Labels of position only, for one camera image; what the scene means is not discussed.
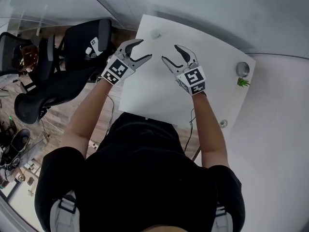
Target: black cable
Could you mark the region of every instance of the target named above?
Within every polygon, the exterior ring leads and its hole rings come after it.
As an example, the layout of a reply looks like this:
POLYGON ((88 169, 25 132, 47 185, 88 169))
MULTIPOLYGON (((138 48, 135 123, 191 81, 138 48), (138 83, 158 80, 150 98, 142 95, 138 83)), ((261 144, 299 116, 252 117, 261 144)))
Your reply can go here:
POLYGON ((17 94, 21 94, 21 93, 19 93, 19 92, 17 92, 17 90, 16 90, 16 88, 15 88, 16 86, 14 86, 14 91, 17 93, 17 94))
POLYGON ((293 58, 302 58, 302 59, 309 60, 309 58, 306 58, 306 57, 292 56, 292 55, 287 55, 287 54, 276 54, 276 53, 255 53, 255 52, 248 52, 248 53, 246 53, 246 52, 245 52, 244 54, 257 54, 257 55, 277 55, 277 56, 285 56, 285 57, 293 57, 293 58))
POLYGON ((0 91, 8 91, 8 90, 5 89, 6 86, 8 86, 8 84, 5 85, 4 87, 2 87, 0 91))
POLYGON ((0 186, 2 186, 3 182, 6 181, 5 179, 2 179, 2 183, 0 184, 0 186))
POLYGON ((191 139, 191 136, 192 136, 192 132, 193 132, 193 120, 195 120, 195 118, 196 118, 196 116, 192 119, 192 112, 193 112, 193 110, 194 110, 194 108, 192 108, 192 110, 191 110, 191 120, 190 120, 190 126, 191 126, 191 131, 190 131, 190 137, 189 137, 189 139, 188 139, 188 142, 187 142, 187 144, 185 145, 185 148, 184 148, 184 153, 185 153, 185 151, 187 150, 187 146, 188 146, 188 144, 189 144, 189 141, 190 141, 190 139, 191 139))
MULTIPOLYGON (((49 137, 49 136, 44 137, 42 140, 38 141, 35 145, 37 145, 38 143, 42 142, 44 139, 46 139, 46 138, 48 138, 48 137, 49 137)), ((23 154, 19 156, 19 158, 21 158, 24 154, 26 154, 27 152, 29 152, 34 146, 32 146, 29 150, 24 151, 23 154)))
POLYGON ((107 130, 106 130, 106 133, 105 133, 105 137, 106 137, 107 133, 110 131, 110 128, 111 128, 111 126, 112 126, 112 117, 113 117, 114 108, 115 108, 115 102, 113 101, 113 99, 112 99, 109 95, 108 95, 107 97, 110 98, 111 101, 112 101, 112 116, 111 116, 110 122, 109 122, 109 124, 108 124, 108 126, 107 126, 107 130))
POLYGON ((44 126, 44 123, 43 123, 43 120, 42 120, 42 119, 41 119, 41 122, 42 122, 43 130, 44 130, 45 134, 47 135, 47 137, 49 137, 49 134, 47 134, 47 132, 45 131, 45 126, 44 126))

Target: small potted plant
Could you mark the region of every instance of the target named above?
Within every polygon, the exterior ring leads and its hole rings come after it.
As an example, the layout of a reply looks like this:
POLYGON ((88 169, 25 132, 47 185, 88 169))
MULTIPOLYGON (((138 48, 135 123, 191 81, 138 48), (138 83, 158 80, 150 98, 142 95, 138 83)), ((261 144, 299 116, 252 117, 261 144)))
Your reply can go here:
POLYGON ((243 79, 242 77, 240 77, 240 78, 238 78, 237 85, 241 86, 241 87, 244 87, 244 86, 248 87, 248 85, 250 85, 250 83, 247 79, 243 79))

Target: cable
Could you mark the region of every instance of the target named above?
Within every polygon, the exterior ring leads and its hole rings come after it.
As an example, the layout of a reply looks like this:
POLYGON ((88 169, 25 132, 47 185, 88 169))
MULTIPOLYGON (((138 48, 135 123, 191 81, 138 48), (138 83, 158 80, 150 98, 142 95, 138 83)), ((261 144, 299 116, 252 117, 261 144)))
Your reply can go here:
POLYGON ((63 133, 63 131, 60 130, 57 126, 55 126, 54 124, 52 124, 51 122, 49 122, 45 116, 44 116, 44 118, 46 119, 47 123, 51 124, 51 125, 52 125, 53 127, 55 127, 57 130, 59 130, 59 131, 61 131, 61 132, 63 133))
POLYGON ((3 182, 4 182, 4 181, 6 181, 6 180, 5 180, 5 179, 2 179, 2 183, 0 184, 0 186, 2 186, 2 185, 3 185, 3 182))
POLYGON ((185 151, 187 150, 187 146, 188 146, 188 143, 189 143, 189 141, 190 141, 190 139, 191 139, 191 136, 192 136, 192 132, 193 132, 193 121, 195 120, 195 118, 196 118, 196 116, 194 116, 194 118, 192 119, 192 112, 193 112, 193 110, 194 110, 194 108, 192 108, 192 110, 191 110, 191 120, 190 120, 190 126, 191 126, 191 131, 190 131, 190 137, 189 137, 189 139, 188 139, 188 142, 187 142, 187 144, 185 145, 185 148, 184 148, 184 153, 185 153, 185 151))
POLYGON ((292 55, 287 55, 287 54, 276 54, 276 53, 255 53, 255 52, 245 52, 244 54, 257 54, 257 55, 277 55, 277 56, 285 56, 285 57, 293 57, 293 58, 302 58, 309 60, 309 58, 306 57, 299 57, 299 56, 292 56, 292 55))
POLYGON ((17 91, 16 91, 16 85, 17 85, 17 84, 14 85, 14 91, 15 91, 17 94, 21 94, 20 92, 17 92, 17 91))
MULTIPOLYGON (((46 138, 48 138, 48 136, 47 136, 47 137, 44 137, 42 140, 39 140, 35 145, 37 145, 38 143, 42 142, 42 141, 43 141, 44 139, 46 139, 46 138)), ((26 154, 27 152, 29 152, 34 146, 32 146, 29 150, 24 151, 23 154, 19 156, 19 158, 21 158, 24 154, 26 154)))
POLYGON ((0 91, 3 91, 3 90, 4 90, 4 91, 7 91, 7 90, 5 89, 6 86, 8 86, 8 84, 5 85, 5 86, 3 86, 3 87, 0 89, 0 91))
POLYGON ((110 98, 111 101, 112 101, 112 116, 111 116, 111 119, 110 119, 110 122, 109 122, 109 124, 108 124, 108 127, 107 127, 107 130, 106 130, 106 133, 105 133, 105 136, 104 136, 104 137, 106 137, 107 133, 110 131, 110 128, 111 128, 111 126, 112 126, 112 117, 113 117, 114 108, 115 108, 115 102, 113 101, 113 99, 112 99, 109 95, 108 95, 107 97, 110 98))
POLYGON ((41 122, 42 122, 43 130, 44 130, 45 134, 47 135, 47 137, 49 137, 49 134, 47 134, 47 132, 45 131, 45 126, 44 126, 43 120, 41 120, 41 122))

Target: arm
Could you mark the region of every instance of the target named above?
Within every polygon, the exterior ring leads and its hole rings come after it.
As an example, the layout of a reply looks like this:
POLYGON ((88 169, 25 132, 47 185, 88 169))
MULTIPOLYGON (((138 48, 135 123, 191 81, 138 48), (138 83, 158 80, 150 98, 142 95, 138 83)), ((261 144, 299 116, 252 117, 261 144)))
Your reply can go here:
POLYGON ((205 94, 192 96, 197 119, 197 132, 202 154, 202 166, 228 166, 225 140, 205 94))
POLYGON ((86 158, 88 143, 112 85, 105 79, 91 90, 67 125, 60 147, 72 147, 86 158))

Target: wall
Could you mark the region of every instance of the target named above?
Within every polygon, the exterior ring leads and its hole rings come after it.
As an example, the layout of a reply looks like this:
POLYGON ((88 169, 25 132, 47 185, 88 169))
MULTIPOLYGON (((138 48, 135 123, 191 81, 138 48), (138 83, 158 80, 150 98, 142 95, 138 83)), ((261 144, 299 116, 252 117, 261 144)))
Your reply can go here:
POLYGON ((34 196, 31 197, 28 195, 29 189, 31 187, 26 182, 23 182, 10 200, 10 206, 37 231, 43 232, 35 213, 34 196))
POLYGON ((96 0, 0 0, 0 17, 40 20, 46 25, 73 25, 113 16, 96 0))
POLYGON ((0 34, 3 32, 6 32, 8 30, 9 21, 8 19, 2 19, 0 18, 0 34))
POLYGON ((309 60, 253 55, 247 97, 227 140, 242 182, 244 232, 297 232, 309 218, 309 60))
POLYGON ((0 221, 1 232, 36 232, 2 198, 0 198, 0 221))
POLYGON ((309 0, 106 0, 128 28, 143 14, 194 27, 244 52, 309 56, 309 0))

